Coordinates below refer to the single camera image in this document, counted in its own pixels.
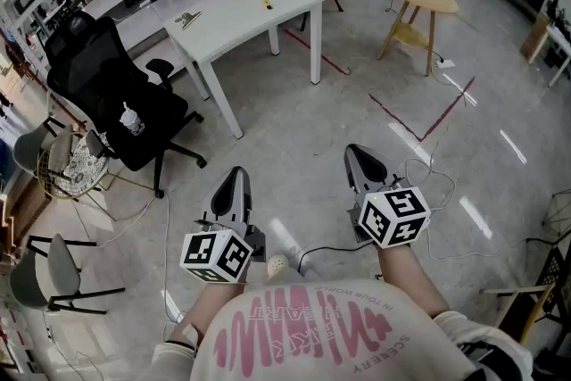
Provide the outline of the grey chair black legs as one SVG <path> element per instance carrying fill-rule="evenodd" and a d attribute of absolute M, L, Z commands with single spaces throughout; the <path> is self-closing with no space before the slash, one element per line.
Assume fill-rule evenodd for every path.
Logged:
<path fill-rule="evenodd" d="M 64 125 L 49 116 L 36 128 L 16 139 L 12 157 L 28 174 L 36 176 L 41 153 L 48 149 L 60 134 L 70 133 L 72 129 L 72 124 Z"/>
<path fill-rule="evenodd" d="M 9 275 L 9 287 L 14 300 L 25 308 L 42 312 L 70 311 L 89 315 L 104 315 L 106 311 L 77 307 L 77 300 L 93 299 L 121 294 L 124 287 L 82 293 L 81 268 L 77 266 L 69 248 L 71 246 L 96 248 L 90 241 L 67 240 L 56 234 L 53 237 L 29 236 L 19 262 Z M 46 259 L 47 270 L 56 294 L 44 295 L 37 279 L 37 257 Z"/>

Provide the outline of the person's white printed shirt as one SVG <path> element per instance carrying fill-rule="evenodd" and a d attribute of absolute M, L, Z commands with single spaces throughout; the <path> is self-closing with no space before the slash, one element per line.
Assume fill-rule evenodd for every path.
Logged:
<path fill-rule="evenodd" d="M 167 341 L 138 381 L 533 381 L 530 352 L 456 311 L 430 316 L 371 280 L 237 296 L 198 344 Z"/>

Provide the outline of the patterned seat cushion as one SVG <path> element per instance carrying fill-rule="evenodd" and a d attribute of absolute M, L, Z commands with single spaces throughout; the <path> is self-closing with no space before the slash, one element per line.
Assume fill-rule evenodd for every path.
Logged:
<path fill-rule="evenodd" d="M 94 131 L 80 137 L 59 185 L 66 195 L 81 196 L 94 189 L 108 170 L 106 146 Z"/>

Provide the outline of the person's right forearm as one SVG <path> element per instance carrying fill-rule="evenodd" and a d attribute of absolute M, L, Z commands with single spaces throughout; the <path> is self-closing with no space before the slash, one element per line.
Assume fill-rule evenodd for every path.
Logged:
<path fill-rule="evenodd" d="M 401 289 L 431 318 L 450 309 L 409 245 L 377 247 L 377 257 L 385 282 Z"/>

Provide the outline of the wooden frame chair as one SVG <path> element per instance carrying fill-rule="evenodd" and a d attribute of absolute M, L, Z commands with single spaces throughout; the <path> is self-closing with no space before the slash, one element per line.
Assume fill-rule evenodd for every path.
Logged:
<path fill-rule="evenodd" d="M 555 283 L 503 289 L 483 289 L 482 294 L 500 300 L 495 326 L 524 344 L 534 324 L 544 315 L 543 306 L 555 288 Z"/>

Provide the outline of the white table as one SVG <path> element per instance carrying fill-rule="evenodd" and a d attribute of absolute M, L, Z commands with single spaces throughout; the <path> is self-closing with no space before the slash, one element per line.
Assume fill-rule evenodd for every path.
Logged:
<path fill-rule="evenodd" d="M 212 67 L 212 63 L 223 54 L 266 32 L 269 34 L 271 52 L 277 55 L 277 26 L 307 12 L 310 15 L 310 82 L 317 85 L 321 78 L 322 6 L 325 0 L 270 2 L 273 5 L 272 10 L 265 8 L 263 0 L 202 0 L 183 7 L 164 22 L 164 27 L 201 98 L 214 99 L 231 133 L 237 139 L 243 136 L 243 132 Z M 185 30 L 175 22 L 182 12 L 198 11 L 202 15 Z"/>

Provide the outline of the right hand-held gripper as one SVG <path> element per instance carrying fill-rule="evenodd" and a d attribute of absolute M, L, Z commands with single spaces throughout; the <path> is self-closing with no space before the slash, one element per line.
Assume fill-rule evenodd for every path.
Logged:
<path fill-rule="evenodd" d="M 356 194 L 387 186 L 389 173 L 383 156 L 371 148 L 347 145 L 344 164 Z M 431 219 L 431 210 L 418 186 L 396 187 L 357 197 L 348 213 L 359 243 L 371 240 L 379 248 L 411 244 Z"/>

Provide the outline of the person's left forearm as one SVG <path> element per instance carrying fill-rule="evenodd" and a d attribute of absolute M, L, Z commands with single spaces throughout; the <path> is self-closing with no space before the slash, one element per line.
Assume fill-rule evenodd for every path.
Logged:
<path fill-rule="evenodd" d="M 208 284 L 168 341 L 197 349 L 219 311 L 243 291 L 244 284 Z"/>

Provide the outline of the cardboard box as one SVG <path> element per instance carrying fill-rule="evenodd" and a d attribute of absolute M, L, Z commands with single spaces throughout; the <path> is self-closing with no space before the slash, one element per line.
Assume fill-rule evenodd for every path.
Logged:
<path fill-rule="evenodd" d="M 527 35 L 527 38 L 520 47 L 520 53 L 529 64 L 533 62 L 536 55 L 541 51 L 547 37 L 547 28 L 549 23 L 550 18 L 548 15 L 545 12 L 540 12 L 536 17 L 535 23 Z"/>

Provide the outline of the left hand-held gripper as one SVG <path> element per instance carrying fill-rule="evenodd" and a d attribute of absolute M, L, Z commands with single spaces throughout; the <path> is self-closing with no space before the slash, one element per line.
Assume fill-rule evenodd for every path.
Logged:
<path fill-rule="evenodd" d="M 203 202 L 198 230 L 185 235 L 179 266 L 205 283 L 239 284 L 251 261 L 266 260 L 266 236 L 248 223 L 252 208 L 248 173 L 235 166 Z M 221 216 L 228 214 L 229 219 Z"/>

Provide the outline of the small white desk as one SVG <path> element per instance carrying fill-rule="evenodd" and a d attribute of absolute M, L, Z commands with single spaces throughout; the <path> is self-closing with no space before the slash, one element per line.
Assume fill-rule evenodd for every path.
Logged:
<path fill-rule="evenodd" d="M 571 63 L 571 44 L 566 40 L 562 32 L 557 28 L 547 26 L 546 34 L 563 50 L 566 55 L 565 60 L 548 85 L 548 87 L 552 87 L 557 82 L 568 64 Z"/>

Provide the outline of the black office chair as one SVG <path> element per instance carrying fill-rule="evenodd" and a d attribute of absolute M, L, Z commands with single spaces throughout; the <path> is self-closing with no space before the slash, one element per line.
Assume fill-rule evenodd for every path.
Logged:
<path fill-rule="evenodd" d="M 49 38 L 51 69 L 47 84 L 57 95 L 77 106 L 104 137 L 113 159 L 132 171 L 154 164 L 153 191 L 162 198 L 161 168 L 166 151 L 195 159 L 199 168 L 207 161 L 194 151 L 176 145 L 173 138 L 191 120 L 203 116 L 188 109 L 169 81 L 174 67 L 154 58 L 143 70 L 131 60 L 112 18 L 98 20 L 76 13 Z M 123 103 L 145 124 L 134 136 L 120 123 Z"/>

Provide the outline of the person's white shoe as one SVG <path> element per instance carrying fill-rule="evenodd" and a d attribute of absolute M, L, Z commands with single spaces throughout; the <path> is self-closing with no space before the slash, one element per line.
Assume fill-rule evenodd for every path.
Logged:
<path fill-rule="evenodd" d="M 288 258 L 282 254 L 275 254 L 267 261 L 268 278 L 273 278 L 275 275 L 287 271 L 290 268 Z"/>

